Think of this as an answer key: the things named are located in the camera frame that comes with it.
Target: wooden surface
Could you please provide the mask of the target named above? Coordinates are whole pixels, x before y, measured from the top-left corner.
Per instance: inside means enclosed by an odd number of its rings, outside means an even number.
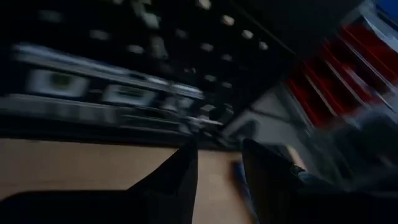
[[[0,139],[0,198],[26,190],[127,189],[175,149]],[[199,151],[193,223],[250,223],[231,181],[237,153]]]

